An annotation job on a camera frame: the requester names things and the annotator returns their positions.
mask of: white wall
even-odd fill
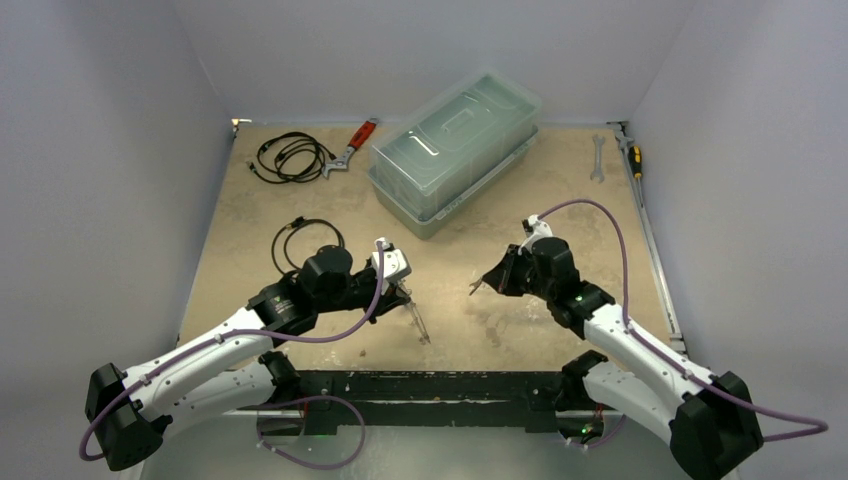
[[[175,0],[233,117],[397,119],[481,66],[543,120],[629,118],[694,0]]]
[[[113,477],[88,377],[173,346],[228,123],[171,2],[0,5],[0,476]]]
[[[767,444],[744,478],[848,471],[846,87],[844,1],[702,0],[632,119],[692,354],[831,424]]]

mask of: plastic container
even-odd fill
[[[472,199],[479,196],[487,187],[494,184],[499,178],[508,172],[511,167],[518,164],[518,162],[527,155],[527,150],[530,146],[536,143],[537,132],[538,130],[534,127],[530,138],[519,145],[518,148],[516,148],[509,156],[502,159],[495,168],[489,170],[489,172],[483,175],[482,178],[477,180],[464,192],[457,195],[452,202],[436,212],[432,217],[424,220],[419,219],[416,215],[407,210],[406,207],[401,205],[401,203],[395,199],[389,190],[382,186],[380,181],[374,175],[374,167],[368,169],[368,176],[371,178],[371,182],[374,185],[374,193],[377,195],[377,200],[379,200],[387,210],[392,212],[392,214],[397,217],[401,223],[406,225],[406,228],[412,231],[416,237],[426,240],[432,237],[433,234],[448,223],[451,218],[455,217],[461,210],[462,206],[469,204]]]
[[[378,190],[427,222],[530,138],[539,98],[494,73],[463,81],[371,146]]]

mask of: beige work surface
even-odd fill
[[[468,296],[469,283],[494,267],[509,243],[521,243],[521,220],[564,200],[585,197],[609,208],[621,223],[630,260],[631,316],[657,337],[668,340],[641,224],[629,182],[610,130],[541,129],[537,142],[511,172],[429,240],[419,240],[374,196],[366,175],[368,146],[354,155],[348,172],[333,172],[306,184],[269,185],[253,176],[245,161],[266,140],[301,130],[339,154],[355,128],[243,127],[232,156],[203,251],[183,323],[186,342],[218,325],[280,275],[271,263],[277,230],[297,216],[323,218],[345,237],[362,268],[385,236],[412,265],[406,284],[412,290],[432,344],[419,342],[406,309],[365,324],[348,338],[322,345],[286,343],[282,349],[298,369],[363,370],[558,370],[589,348],[557,325],[544,302],[507,298],[485,285]],[[374,137],[385,129],[378,129]],[[606,180],[589,180],[594,165],[593,134],[606,137]],[[269,159],[279,148],[268,152]],[[304,165],[292,160],[292,167]],[[297,171],[292,168],[286,171]],[[567,207],[546,219],[554,234],[570,245],[577,268],[587,279],[621,301],[621,255],[612,225],[588,205]],[[313,225],[290,243],[297,263],[335,242],[329,229]],[[281,266],[282,242],[278,245]],[[319,317],[309,336],[340,333],[362,311]]]

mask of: black cable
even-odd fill
[[[294,219],[293,222],[281,228],[277,232],[277,234],[274,235],[274,239],[271,240],[271,261],[274,262],[274,268],[276,268],[278,272],[283,275],[286,274],[286,272],[284,272],[283,269],[280,268],[280,264],[277,262],[277,240],[280,239],[280,235],[282,235],[283,232],[287,230],[291,230],[291,233],[289,233],[289,235],[286,237],[286,240],[283,242],[283,255],[286,257],[286,261],[289,262],[289,265],[291,265],[291,267],[295,271],[299,272],[300,267],[295,265],[291,257],[289,257],[289,240],[291,240],[291,237],[293,237],[295,233],[299,232],[304,227],[308,227],[309,225],[315,224],[330,227],[330,229],[336,234],[336,240],[338,241],[339,246],[344,248],[344,237],[342,236],[342,232],[340,232],[339,229],[336,228],[332,223],[326,220],[322,220],[320,218],[305,219],[303,217],[297,217],[296,219]]]
[[[276,157],[274,157],[274,168],[266,165],[262,161],[262,155],[264,155],[265,152],[267,152],[268,149],[274,146],[277,142],[286,140],[288,140],[289,143],[277,153]],[[312,163],[298,173],[283,172],[283,167],[286,165],[286,162],[298,153],[303,152],[312,154]],[[274,185],[292,182],[306,183],[320,177],[324,164],[335,159],[336,156],[333,155],[327,147],[322,145],[321,142],[315,140],[315,137],[303,132],[289,132],[268,140],[259,147],[259,150],[256,151],[256,161],[259,163],[259,166],[262,167],[264,171],[274,175],[276,179],[263,177],[259,173],[259,170],[256,168],[256,164],[254,164],[253,161],[249,161],[247,166],[257,178],[265,183],[271,183]]]

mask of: tabletop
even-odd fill
[[[524,160],[428,240],[406,229],[374,196],[366,175],[366,143],[347,172],[332,172],[305,184],[269,185],[245,165],[266,140],[290,131],[314,136],[340,154],[356,127],[242,126],[233,144],[180,341],[218,325],[259,290],[279,280],[271,262],[271,240],[298,216],[321,218],[344,235],[354,268],[387,237],[412,266],[406,285],[418,304],[432,343],[420,341],[406,309],[380,317],[355,334],[331,344],[286,343],[298,369],[351,370],[559,370],[589,345],[557,325],[544,302],[529,296],[503,297],[483,287],[469,296],[469,284],[494,267],[510,243],[521,243],[522,219],[573,198],[605,205],[621,225],[630,262],[631,316],[668,341],[666,314],[654,281],[651,258],[633,200],[627,171],[608,129],[542,128]],[[378,137],[386,128],[378,128]],[[605,137],[603,183],[589,179],[594,169],[592,136]],[[273,158],[276,150],[266,155]],[[310,155],[292,160],[291,171]],[[554,235],[565,239],[583,279],[621,301],[621,253],[612,225],[588,205],[560,210],[546,218]],[[319,225],[292,238],[289,251],[301,263],[335,234]],[[282,245],[278,245],[281,254]],[[310,336],[348,329],[361,311],[324,314]]]

